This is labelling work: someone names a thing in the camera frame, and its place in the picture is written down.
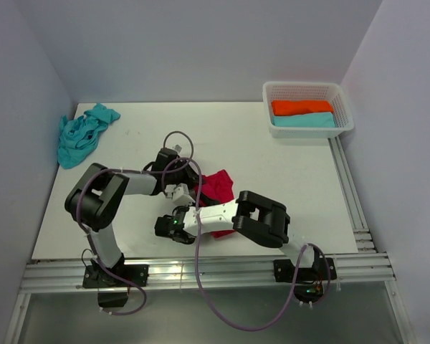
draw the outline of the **gray floor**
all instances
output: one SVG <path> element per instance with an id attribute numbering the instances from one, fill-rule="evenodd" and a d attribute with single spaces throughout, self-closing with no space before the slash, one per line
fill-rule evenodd
<path id="1" fill-rule="evenodd" d="M 400 343 L 383 283 L 343 285 L 313 310 L 291 304 L 258 333 L 229 328 L 196 290 L 149 292 L 147 306 L 126 317 L 99 313 L 92 293 L 34 295 L 20 343 Z M 218 308 L 243 325 L 262 325 L 281 308 L 287 286 L 210 290 Z M 140 295 L 133 294 L 135 302 Z"/>

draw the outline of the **cloth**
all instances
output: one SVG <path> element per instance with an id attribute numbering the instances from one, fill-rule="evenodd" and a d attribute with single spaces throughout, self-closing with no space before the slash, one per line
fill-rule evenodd
<path id="1" fill-rule="evenodd" d="M 274 100 L 271 103 L 276 116 L 304 115 L 306 113 L 332 113 L 333 107 L 326 100 Z"/>
<path id="2" fill-rule="evenodd" d="M 218 171 L 211 176 L 202 176 L 205 183 L 202 184 L 201 193 L 208 196 L 210 199 L 216 199 L 221 204 L 232 201 L 234 194 L 232 192 L 233 181 L 225 170 Z M 213 231 L 210 234 L 214 238 L 224 237 L 225 235 L 234 233 L 233 229 L 226 231 Z"/>
<path id="3" fill-rule="evenodd" d="M 63 168 L 72 168 L 80 164 L 86 156 L 96 149 L 99 134 L 107 130 L 111 122 L 121 115 L 102 104 L 96 104 L 93 109 L 86 110 L 85 115 L 75 120 L 61 118 L 59 123 L 59 148 L 57 161 Z"/>
<path id="4" fill-rule="evenodd" d="M 308 113 L 306 115 L 274 116 L 276 127 L 336 128 L 332 113 Z"/>

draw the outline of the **white basket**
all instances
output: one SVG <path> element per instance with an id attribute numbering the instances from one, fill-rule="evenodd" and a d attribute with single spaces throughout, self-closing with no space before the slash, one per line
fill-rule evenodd
<path id="1" fill-rule="evenodd" d="M 336 128 L 276 127 L 272 124 L 273 100 L 327 100 L 334 109 Z M 335 138 L 353 129 L 353 118 L 343 90 L 329 82 L 266 82 L 263 85 L 264 111 L 269 131 L 275 138 Z"/>

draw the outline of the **white table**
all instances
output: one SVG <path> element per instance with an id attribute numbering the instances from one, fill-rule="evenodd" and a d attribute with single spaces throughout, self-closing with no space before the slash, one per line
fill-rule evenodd
<path id="1" fill-rule="evenodd" d="M 79 104 L 75 117 L 94 104 Z M 91 163 L 111 168 L 137 168 L 156 158 L 165 135 L 182 130 L 193 140 L 194 158 L 204 174 L 226 169 L 234 195 L 250 190 L 287 206 L 289 231 L 303 236 L 328 254 L 357 253 L 343 192 L 328 141 L 274 139 L 260 102 L 117 103 L 105 104 L 121 119 L 101 137 L 99 146 L 79 166 L 59 167 L 32 259 L 76 259 L 88 248 L 82 230 L 64 209 L 64 201 Z M 183 136 L 168 141 L 183 147 Z M 118 246 L 127 258 L 192 257 L 194 245 L 154 234 L 158 216 L 173 204 L 159 196 L 125 196 L 113 222 Z M 280 254 L 235 233 L 222 239 L 207 236 L 201 256 Z"/>

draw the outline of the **turquoise cloth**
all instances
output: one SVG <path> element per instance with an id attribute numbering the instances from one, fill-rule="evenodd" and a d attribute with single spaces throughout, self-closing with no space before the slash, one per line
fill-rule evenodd
<path id="1" fill-rule="evenodd" d="M 80 164 L 99 142 L 99 134 L 107 130 L 111 122 L 121 115 L 102 104 L 96 104 L 92 110 L 86 110 L 84 116 L 68 120 L 67 116 L 59 123 L 59 148 L 57 161 L 63 168 L 72 168 Z"/>
<path id="2" fill-rule="evenodd" d="M 276 127 L 336 128 L 332 113 L 274 116 L 273 121 Z"/>

